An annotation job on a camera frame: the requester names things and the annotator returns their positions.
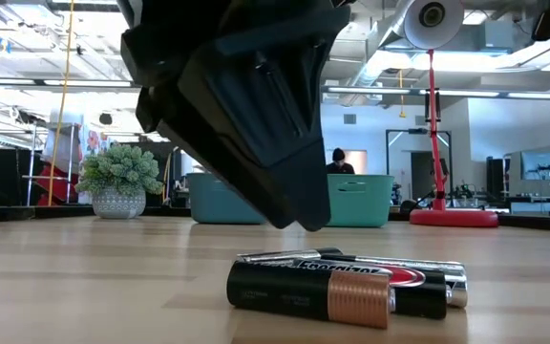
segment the desk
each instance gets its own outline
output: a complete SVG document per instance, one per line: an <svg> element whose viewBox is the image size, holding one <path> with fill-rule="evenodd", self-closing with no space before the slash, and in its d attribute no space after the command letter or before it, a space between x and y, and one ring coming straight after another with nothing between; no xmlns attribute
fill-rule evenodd
<svg viewBox="0 0 550 344"><path fill-rule="evenodd" d="M233 310L237 253L337 246L466 264L467 310L386 331ZM184 218L0 223L0 344L550 344L550 232L204 226Z"/></svg>

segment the copper battery cap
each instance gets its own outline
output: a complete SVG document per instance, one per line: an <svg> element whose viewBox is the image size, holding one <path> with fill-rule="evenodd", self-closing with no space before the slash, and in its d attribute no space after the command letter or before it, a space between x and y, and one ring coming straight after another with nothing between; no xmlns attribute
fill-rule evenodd
<svg viewBox="0 0 550 344"><path fill-rule="evenodd" d="M331 321L387 329L390 317L390 277L333 271L328 283Z"/></svg>

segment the silver patterned planter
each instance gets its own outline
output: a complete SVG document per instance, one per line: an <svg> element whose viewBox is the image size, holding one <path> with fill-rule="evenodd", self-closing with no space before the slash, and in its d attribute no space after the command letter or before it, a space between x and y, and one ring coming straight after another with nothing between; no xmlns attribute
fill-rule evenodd
<svg viewBox="0 0 550 344"><path fill-rule="evenodd" d="M102 219L133 219L145 208L145 192L137 196L118 194L112 186L93 196L93 210Z"/></svg>

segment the red pole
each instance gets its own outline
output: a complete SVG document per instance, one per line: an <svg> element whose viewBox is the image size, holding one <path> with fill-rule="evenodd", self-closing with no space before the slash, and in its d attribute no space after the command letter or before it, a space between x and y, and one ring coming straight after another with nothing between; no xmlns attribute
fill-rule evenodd
<svg viewBox="0 0 550 344"><path fill-rule="evenodd" d="M434 158L434 178L436 182L436 198L433 202L434 210L445 210L445 183L443 171L440 166L440 153L438 152L438 139L436 138L436 82L434 80L434 50L428 50L430 55L430 138L432 140L432 154Z"/></svg>

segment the potted plant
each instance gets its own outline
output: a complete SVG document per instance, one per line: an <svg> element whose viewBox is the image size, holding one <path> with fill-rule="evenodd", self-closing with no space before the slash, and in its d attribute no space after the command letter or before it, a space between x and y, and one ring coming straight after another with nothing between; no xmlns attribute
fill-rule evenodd
<svg viewBox="0 0 550 344"><path fill-rule="evenodd" d="M91 193L93 210L103 219L135 218L145 208L146 192L162 192L162 183L156 180L158 162L139 147L113 146L86 157L82 168L75 190Z"/></svg>

